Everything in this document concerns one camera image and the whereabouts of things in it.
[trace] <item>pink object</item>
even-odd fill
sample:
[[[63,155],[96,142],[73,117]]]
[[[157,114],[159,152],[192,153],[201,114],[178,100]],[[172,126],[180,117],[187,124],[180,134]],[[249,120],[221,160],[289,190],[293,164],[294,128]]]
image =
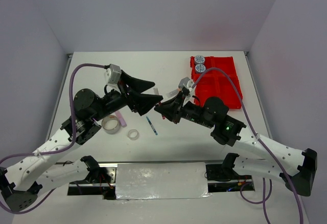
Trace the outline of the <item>pink object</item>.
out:
[[[118,110],[118,111],[115,112],[115,115],[116,115],[116,117],[118,118],[118,120],[119,120],[121,126],[122,126],[123,128],[125,128],[125,127],[127,126],[127,124],[126,124],[125,119],[123,118],[121,112]]]

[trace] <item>white tape roll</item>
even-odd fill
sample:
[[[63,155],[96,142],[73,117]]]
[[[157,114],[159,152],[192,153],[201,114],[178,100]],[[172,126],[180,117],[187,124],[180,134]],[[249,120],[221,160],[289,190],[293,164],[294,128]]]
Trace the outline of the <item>white tape roll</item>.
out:
[[[133,140],[133,141],[137,140],[138,136],[139,136],[139,133],[138,133],[138,131],[137,131],[136,129],[131,129],[131,130],[128,131],[128,133],[127,133],[127,137],[128,137],[130,140]]]
[[[110,135],[117,133],[121,127],[119,119],[114,115],[109,115],[108,117],[102,119],[101,125],[104,131]]]

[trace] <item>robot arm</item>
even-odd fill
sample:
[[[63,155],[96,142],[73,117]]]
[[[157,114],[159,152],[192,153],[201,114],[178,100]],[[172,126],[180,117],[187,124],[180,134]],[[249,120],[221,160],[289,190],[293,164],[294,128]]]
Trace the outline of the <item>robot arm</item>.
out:
[[[50,169],[58,160],[83,146],[100,130],[97,121],[126,105],[142,116],[162,100],[159,95],[142,94],[153,87],[154,82],[133,78],[119,66],[106,66],[105,78],[107,85],[115,86],[120,92],[113,89],[102,98],[90,89],[82,89],[76,93],[74,109],[77,138],[71,148],[60,153],[44,154],[67,148],[72,143],[72,122],[69,118],[48,141],[33,152],[34,156],[28,156],[7,169],[0,168],[0,190],[12,211],[22,211],[38,196],[72,181],[92,182],[100,175],[110,181],[107,172],[91,156],[84,156],[65,167]]]
[[[181,118],[202,126],[212,128],[211,136],[221,145],[240,148],[263,158],[264,160],[249,160],[238,154],[229,153],[222,165],[224,174],[257,175],[285,183],[290,189],[286,177],[276,161],[258,142],[260,138],[273,152],[285,168],[287,174],[299,195],[310,196],[313,180],[317,170],[317,153],[314,150],[305,151],[293,149],[278,143],[263,135],[254,135],[247,126],[227,115],[229,108],[218,97],[210,97],[203,107],[185,101],[190,97],[192,83],[188,78],[179,84],[179,93],[154,109],[169,121],[179,123]]]

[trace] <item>small white object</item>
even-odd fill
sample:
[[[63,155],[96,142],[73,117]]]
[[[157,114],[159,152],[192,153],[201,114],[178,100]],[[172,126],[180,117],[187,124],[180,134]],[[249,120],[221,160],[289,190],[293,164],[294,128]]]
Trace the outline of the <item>small white object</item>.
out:
[[[205,71],[205,66],[203,64],[197,64],[195,66],[195,72],[200,74],[203,73]]]
[[[159,90],[158,90],[157,87],[154,87],[154,88],[153,88],[153,92],[154,92],[155,95],[160,95],[160,94],[159,94]]]
[[[116,85],[121,77],[122,70],[118,65],[111,64],[104,73],[106,84]]]
[[[168,98],[174,97],[174,96],[176,96],[176,95],[178,94],[179,91],[180,91],[180,89],[177,88],[177,89],[175,89],[175,90],[173,90],[173,91],[167,93],[166,96],[167,96]]]
[[[197,55],[194,57],[194,64],[204,64],[205,58],[202,55]]]
[[[106,131],[106,133],[113,135],[114,133],[118,132],[121,124],[119,123],[119,119],[116,116],[109,115],[102,119],[101,126],[104,131]]]
[[[118,164],[117,199],[208,197],[205,163]]]
[[[139,133],[138,133],[138,131],[137,131],[136,129],[131,129],[131,130],[128,131],[128,133],[127,133],[127,137],[128,137],[130,140],[133,140],[133,141],[137,140],[138,136],[139,136]]]

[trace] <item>wire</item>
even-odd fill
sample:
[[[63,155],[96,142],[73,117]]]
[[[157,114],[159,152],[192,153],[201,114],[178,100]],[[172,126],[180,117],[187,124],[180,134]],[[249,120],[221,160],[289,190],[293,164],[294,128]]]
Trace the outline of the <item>wire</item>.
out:
[[[111,189],[113,189],[112,185],[106,180],[106,178],[103,176],[103,174],[101,174],[102,178],[105,180],[105,182],[109,185],[109,187]]]
[[[89,67],[97,67],[97,68],[105,68],[104,65],[100,65],[100,64],[90,64],[90,63],[85,63],[85,64],[80,64],[78,65],[74,70],[73,70],[73,73],[71,75],[71,79],[69,80],[69,105],[71,107],[71,119],[72,119],[72,142],[69,144],[69,146],[63,148],[63,149],[60,149],[58,151],[45,151],[45,152],[42,152],[41,154],[42,155],[52,155],[52,154],[57,154],[57,153],[61,153],[61,152],[64,152],[64,151],[67,151],[69,149],[71,149],[75,142],[76,142],[76,116],[75,116],[75,110],[74,110],[74,98],[73,98],[73,84],[74,84],[74,78],[75,78],[75,75],[77,73],[77,71],[80,69],[80,68],[83,68],[83,67],[86,67],[86,66],[89,66]],[[6,156],[4,157],[3,159],[0,160],[0,165],[8,160],[8,159],[11,159],[11,158],[16,158],[16,157],[19,157],[19,156],[35,156],[34,153],[31,153],[31,152],[27,152],[27,153],[17,153],[17,154],[12,154],[12,155],[9,155],[9,156]],[[25,214],[25,213],[29,213],[31,212],[32,210],[34,210],[35,208],[37,208],[38,206],[40,206],[41,203],[43,203],[46,198],[54,191],[51,190],[45,197],[44,199],[42,199],[36,206],[30,208],[29,210],[26,210],[26,211],[21,211],[21,212],[13,212],[11,211],[10,209],[8,209],[1,201],[0,201],[0,207],[3,208],[5,211],[9,212],[9,213],[12,213],[12,214]]]
[[[68,161],[64,162],[62,166],[65,166],[65,164],[67,164],[67,163],[72,164],[72,161],[68,160]]]
[[[264,187],[263,187],[263,194],[262,194],[262,207],[264,209],[264,215],[265,215],[265,219],[267,221],[268,224],[271,224],[267,215],[267,209],[266,209],[266,179],[262,178],[263,182],[264,182]]]
[[[101,176],[100,176],[100,192],[101,192],[101,195],[103,195],[102,194],[102,188],[101,188]]]
[[[253,204],[253,205],[260,205],[260,204],[262,204],[262,203],[263,203],[262,201],[259,201],[259,202],[253,202],[253,201],[248,200],[248,199],[243,195],[243,189],[244,189],[244,187],[247,186],[247,185],[250,185],[250,184],[251,184],[251,182],[247,182],[247,183],[244,183],[244,184],[242,185],[241,190],[240,190],[241,197],[242,197],[245,201],[247,201],[248,203],[250,203],[250,204]],[[267,200],[270,198],[270,195],[271,195],[271,193],[272,193],[272,181],[271,181],[271,179],[269,179],[269,184],[270,184],[269,193],[268,193],[268,196],[267,196],[267,198],[265,199],[265,201],[267,201]]]
[[[195,95],[193,95],[192,97],[193,97],[194,99],[196,99],[196,100],[199,102],[199,106],[201,106],[201,101],[200,101],[199,97],[197,97],[197,96],[195,96]]]
[[[108,91],[107,91],[107,84],[106,85],[104,85],[104,93],[105,93],[105,95],[107,95],[108,94]]]
[[[245,115],[245,118],[246,118],[246,121],[248,122],[248,125],[252,131],[252,133],[256,136],[257,133],[255,132],[255,129],[250,121],[250,118],[249,118],[249,115],[245,109],[245,106],[243,104],[243,101],[242,101],[242,98],[235,86],[235,84],[233,83],[233,81],[231,80],[231,78],[222,70],[222,69],[219,69],[217,67],[212,67],[212,68],[209,68],[209,69],[206,69],[200,76],[199,78],[195,81],[195,83],[193,84],[192,88],[195,88],[195,86],[199,83],[199,81],[201,80],[201,78],[208,72],[210,71],[218,71],[220,73],[222,73],[227,79],[228,81],[230,82],[230,84],[232,85],[237,97],[239,98],[239,101],[241,103],[241,106],[242,106],[242,109],[243,109],[243,112],[244,112],[244,115]],[[289,183],[290,187],[291,187],[291,190],[294,194],[294,197],[295,197],[295,200],[296,200],[296,203],[297,203],[297,207],[298,207],[298,212],[299,212],[299,218],[300,218],[300,224],[303,224],[303,210],[302,210],[302,206],[301,206],[301,202],[300,202],[300,199],[297,195],[297,192],[296,192],[296,189],[294,187],[294,184],[292,183],[291,181],[291,178],[289,177],[288,173],[286,172],[286,169],[283,167],[283,165],[280,163],[280,161],[278,160],[278,158],[274,155],[274,153],[269,149],[269,147],[259,138],[258,139],[259,143],[266,149],[266,151],[272,156],[272,158],[276,161],[276,163],[278,164],[278,166],[280,167],[280,169],[282,170],[287,182]]]
[[[74,182],[74,183],[75,183],[75,185],[77,186],[77,189],[78,189],[80,195],[83,195],[82,188],[80,187],[80,185],[78,185],[77,182]]]

